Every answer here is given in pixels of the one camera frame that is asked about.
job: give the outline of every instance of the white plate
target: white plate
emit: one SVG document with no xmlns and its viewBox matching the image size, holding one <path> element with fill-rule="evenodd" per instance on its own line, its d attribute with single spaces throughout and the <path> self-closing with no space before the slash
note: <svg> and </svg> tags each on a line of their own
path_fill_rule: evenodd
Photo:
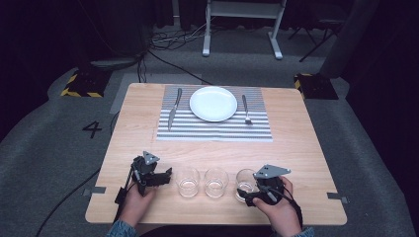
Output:
<svg viewBox="0 0 419 237">
<path fill-rule="evenodd" d="M 189 101 L 192 112 L 200 119 L 223 121 L 234 115 L 237 100 L 231 92 L 220 87 L 204 87 L 197 90 Z"/>
</svg>

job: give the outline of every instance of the drinking glass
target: drinking glass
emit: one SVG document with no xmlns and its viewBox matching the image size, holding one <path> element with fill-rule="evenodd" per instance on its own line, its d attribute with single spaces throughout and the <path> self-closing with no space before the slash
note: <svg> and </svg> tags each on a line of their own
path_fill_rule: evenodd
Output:
<svg viewBox="0 0 419 237">
<path fill-rule="evenodd" d="M 174 172 L 179 194 L 185 198 L 191 198 L 198 193 L 200 172 L 193 167 L 182 167 Z"/>
<path fill-rule="evenodd" d="M 236 175 L 237 189 L 245 191 L 246 193 L 258 192 L 259 189 L 256 186 L 256 180 L 253 177 L 253 174 L 255 174 L 255 171 L 251 169 L 243 169 L 239 171 Z M 236 192 L 236 198 L 242 202 L 245 201 L 245 199 L 241 197 L 238 192 Z"/>
<path fill-rule="evenodd" d="M 224 195 L 228 185 L 228 174 L 221 168 L 212 168 L 205 174 L 206 193 L 211 198 L 219 198 Z"/>
</svg>

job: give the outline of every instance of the striped placemat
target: striped placemat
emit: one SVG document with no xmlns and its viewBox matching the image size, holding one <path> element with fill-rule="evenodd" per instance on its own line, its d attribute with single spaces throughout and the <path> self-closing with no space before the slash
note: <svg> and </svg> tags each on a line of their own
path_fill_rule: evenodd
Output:
<svg viewBox="0 0 419 237">
<path fill-rule="evenodd" d="M 191 96 L 203 87 L 202 85 L 166 86 L 160 113 L 157 140 L 273 141 L 260 88 L 223 86 L 222 88 L 230 91 L 236 98 L 237 111 L 227 120 L 210 122 L 196 117 L 189 106 Z M 169 131 L 167 122 L 169 113 L 176 101 L 178 88 L 182 88 L 183 93 L 172 123 L 172 128 Z M 241 99 L 242 95 L 246 96 L 252 125 L 245 124 L 244 122 L 246 114 Z"/>
</svg>

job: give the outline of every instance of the hand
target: hand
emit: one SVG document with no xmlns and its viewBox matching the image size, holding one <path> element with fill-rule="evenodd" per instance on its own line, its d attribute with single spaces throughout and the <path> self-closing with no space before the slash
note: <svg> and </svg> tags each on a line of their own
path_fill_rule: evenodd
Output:
<svg viewBox="0 0 419 237">
<path fill-rule="evenodd" d="M 120 220 L 126 222 L 133 228 L 147 211 L 148 206 L 156 195 L 157 187 L 146 190 L 145 196 L 141 196 L 138 192 L 136 184 L 131 187 L 126 194 L 126 201 Z"/>
<path fill-rule="evenodd" d="M 280 176 L 280 179 L 283 181 L 285 188 L 293 194 L 293 184 L 285 177 Z M 292 198 L 287 191 L 284 192 L 284 195 Z M 272 227 L 281 236 L 294 236 L 301 232 L 295 209 L 285 198 L 282 198 L 276 205 L 269 205 L 255 197 L 253 203 L 268 216 Z"/>
</svg>

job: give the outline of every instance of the table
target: table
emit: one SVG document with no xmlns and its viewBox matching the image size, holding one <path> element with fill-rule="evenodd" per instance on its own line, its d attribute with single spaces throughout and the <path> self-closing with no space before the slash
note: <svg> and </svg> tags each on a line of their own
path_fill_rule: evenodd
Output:
<svg viewBox="0 0 419 237">
<path fill-rule="evenodd" d="M 277 33 L 281 19 L 284 15 L 287 0 L 281 0 L 279 4 L 272 3 L 249 3 L 249 2 L 220 2 L 208 0 L 207 3 L 207 27 L 204 37 L 203 56 L 210 56 L 210 20 L 211 16 L 221 17 L 247 17 L 276 19 L 274 31 L 269 32 L 269 41 L 277 59 L 283 59 L 277 42 Z"/>
<path fill-rule="evenodd" d="M 158 190 L 155 201 L 141 223 L 264 225 L 268 218 L 257 208 L 235 198 L 235 175 L 244 168 L 259 170 L 271 164 L 292 170 L 294 198 L 302 208 L 305 225 L 342 225 L 347 221 L 301 94 L 296 89 L 261 88 L 273 142 L 170 141 L 157 140 L 157 127 L 165 91 L 163 84 L 133 83 L 126 98 L 106 153 L 86 219 L 112 223 L 118 206 L 115 197 L 126 182 L 129 165 L 142 151 L 160 158 L 155 172 L 172 167 L 196 167 L 201 177 L 208 168 L 222 167 L 229 176 L 223 197 L 211 198 L 204 185 L 195 197 L 178 194 L 174 180 Z"/>
</svg>

